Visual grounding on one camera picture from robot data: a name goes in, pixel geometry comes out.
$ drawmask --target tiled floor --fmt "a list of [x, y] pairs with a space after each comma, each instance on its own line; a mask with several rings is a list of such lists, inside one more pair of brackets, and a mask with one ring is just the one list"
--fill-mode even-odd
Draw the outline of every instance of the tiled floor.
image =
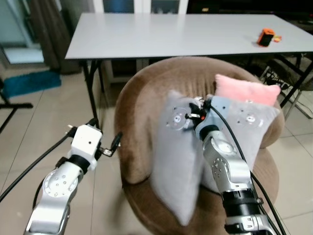
[[[68, 124], [80, 125], [91, 118], [83, 76], [63, 76], [62, 83], [60, 88], [14, 98], [15, 101], [30, 101], [34, 108], [18, 111], [0, 135], [0, 191], [3, 192], [23, 169], [60, 139]], [[113, 139], [114, 107], [106, 110], [97, 78], [95, 83], [97, 110], [104, 130], [102, 145], [108, 146]], [[6, 111], [0, 111], [0, 123], [6, 114]], [[23, 234], [38, 183], [69, 151], [69, 145], [70, 141], [67, 141], [47, 156], [0, 204], [1, 235]], [[282, 221], [292, 235], [312, 235], [313, 121], [294, 109], [281, 138], [269, 150], [280, 174], [275, 206]], [[116, 156], [101, 158], [96, 171], [89, 172], [79, 185], [71, 203], [66, 230], [66, 235], [71, 234], [150, 234], [137, 220], [125, 198]]]

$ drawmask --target white table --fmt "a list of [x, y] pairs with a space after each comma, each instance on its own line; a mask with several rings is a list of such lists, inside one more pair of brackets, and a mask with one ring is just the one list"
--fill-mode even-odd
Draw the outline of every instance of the white table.
[[[282, 41], [258, 46], [263, 28]], [[92, 61], [84, 71], [96, 117], [90, 85], [99, 60], [286, 52], [313, 52], [313, 36], [274, 15], [83, 13], [66, 59]]]

